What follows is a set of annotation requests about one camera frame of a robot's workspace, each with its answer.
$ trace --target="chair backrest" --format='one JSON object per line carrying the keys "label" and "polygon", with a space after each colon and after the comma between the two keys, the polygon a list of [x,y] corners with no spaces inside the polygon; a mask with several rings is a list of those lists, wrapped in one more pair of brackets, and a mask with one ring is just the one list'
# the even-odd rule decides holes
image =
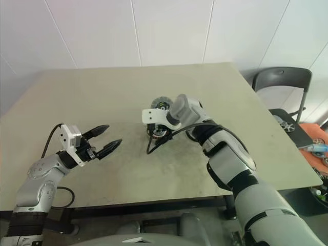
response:
{"label": "chair backrest", "polygon": [[312,72],[306,68],[276,67],[260,71],[253,79],[253,90],[270,86],[292,86],[309,90]]}

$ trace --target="wire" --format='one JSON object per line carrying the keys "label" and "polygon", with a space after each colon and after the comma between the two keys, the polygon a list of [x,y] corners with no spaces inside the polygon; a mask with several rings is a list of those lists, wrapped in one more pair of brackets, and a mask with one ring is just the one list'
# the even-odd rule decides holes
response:
{"label": "wire", "polygon": [[[47,152],[47,149],[48,149],[48,146],[49,146],[50,140],[51,140],[51,138],[52,138],[54,132],[57,130],[57,128],[61,127],[61,125],[63,125],[63,123],[60,123],[60,124],[55,125],[55,127],[54,127],[54,128],[52,129],[52,131],[50,132],[49,137],[48,137],[47,142],[46,142],[46,145],[45,145],[45,147],[44,147],[44,149],[43,149],[43,152],[42,152],[41,158],[44,158],[44,156],[46,155],[46,152]],[[66,190],[66,191],[70,192],[71,195],[72,195],[72,199],[71,199],[71,201],[70,201],[67,205],[65,205],[65,206],[62,206],[62,207],[51,206],[51,208],[52,208],[52,209],[65,209],[65,208],[68,208],[70,205],[72,205],[72,203],[73,203],[74,200],[75,200],[75,194],[74,194],[74,192],[73,192],[70,188],[67,188],[67,187],[64,187],[64,186],[58,186],[57,189],[62,189],[62,190]]]}
{"label": "wire", "polygon": [[72,199],[71,201],[65,205],[65,206],[62,206],[62,207],[55,207],[55,206],[51,206],[52,209],[65,209],[65,208],[68,208],[70,205],[72,205],[72,203],[74,202],[75,200],[75,194],[74,192],[70,189],[70,188],[67,188],[67,187],[64,187],[64,186],[58,186],[57,189],[62,189],[62,190],[66,190],[68,191],[69,193],[71,193],[72,195]]}
{"label": "wire", "polygon": [[156,150],[159,146],[165,144],[167,141],[171,140],[175,135],[179,134],[180,132],[183,132],[185,130],[188,130],[190,128],[193,128],[193,127],[198,127],[198,126],[214,126],[214,127],[219,127],[225,131],[227,131],[228,133],[230,133],[231,135],[233,135],[239,142],[240,144],[243,146],[243,148],[248,152],[245,144],[241,141],[241,139],[239,137],[236,136],[235,133],[233,133],[232,131],[230,131],[228,128],[225,128],[223,127],[222,125],[218,125],[216,123],[210,123],[210,122],[202,122],[202,123],[196,123],[196,124],[192,124],[192,125],[189,125],[189,126],[186,126],[186,127],[183,127],[163,138],[160,138],[158,140],[158,144],[155,145],[155,147],[153,147],[151,150],[149,150],[150,148],[150,144],[152,142],[152,137],[149,138],[149,142],[148,142],[148,146],[147,146],[147,154],[151,154],[152,152],[154,152],[154,150]]}

